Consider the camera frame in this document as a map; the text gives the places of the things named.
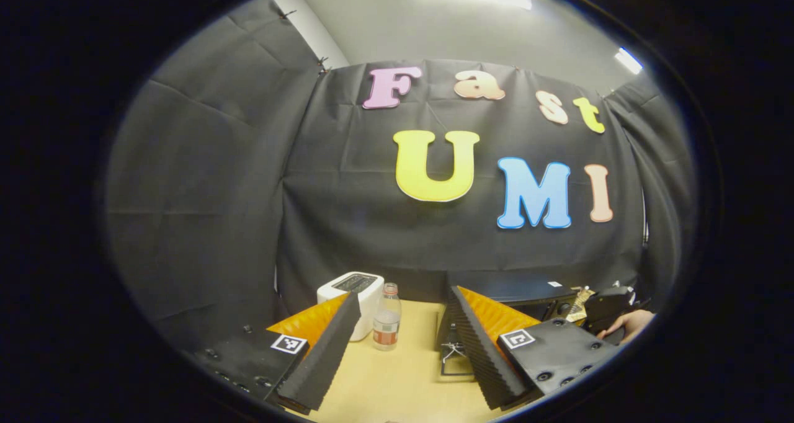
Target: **human hand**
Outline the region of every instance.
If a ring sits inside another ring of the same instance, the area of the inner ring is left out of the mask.
[[[626,313],[619,316],[618,319],[615,319],[615,322],[612,323],[609,329],[601,330],[596,337],[598,337],[598,339],[603,339],[607,335],[612,335],[615,330],[626,327],[626,334],[620,341],[621,344],[626,344],[634,339],[639,332],[648,325],[650,319],[653,319],[653,316],[655,316],[653,313],[646,310],[635,310],[631,313]]]

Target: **water bottle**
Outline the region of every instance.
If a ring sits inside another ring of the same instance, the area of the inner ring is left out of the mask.
[[[397,330],[402,314],[399,298],[397,297],[397,284],[383,285],[383,296],[378,304],[378,312],[372,322],[372,339],[375,347],[380,350],[394,350],[397,347]]]

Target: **black fabric backdrop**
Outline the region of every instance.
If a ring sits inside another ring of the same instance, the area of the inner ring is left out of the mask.
[[[396,109],[365,110],[376,68],[419,66]],[[469,100],[454,75],[494,75],[502,100]],[[663,293],[694,228],[695,173],[685,125],[640,78],[606,100],[523,69],[467,61],[319,67],[272,0],[252,0],[209,25],[141,88],[108,169],[114,259],[145,315],[187,350],[264,326],[316,303],[350,270],[397,282],[402,298],[442,301],[448,270],[520,271],[564,285],[619,280]],[[563,102],[548,121],[537,90]],[[603,135],[572,100],[598,107]],[[452,174],[446,131],[480,135],[475,181],[462,198],[418,202],[395,182],[397,131],[428,130],[427,171]],[[565,163],[565,229],[501,229],[499,158],[524,158],[538,180]],[[594,223],[587,164],[609,169],[612,221]],[[650,239],[643,256],[643,191]],[[278,294],[274,291],[277,269]],[[279,310],[277,305],[286,305]]]

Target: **white toaster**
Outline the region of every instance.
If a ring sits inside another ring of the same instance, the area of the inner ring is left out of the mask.
[[[358,293],[361,318],[355,324],[350,341],[360,341],[372,330],[372,319],[378,311],[383,295],[383,278],[377,274],[351,271],[317,288],[317,304],[321,304],[344,293]]]

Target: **ceiling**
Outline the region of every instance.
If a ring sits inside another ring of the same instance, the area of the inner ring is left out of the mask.
[[[350,64],[458,59],[515,65],[598,90],[635,77],[620,47],[573,8],[533,0],[532,9],[480,0],[306,0]]]

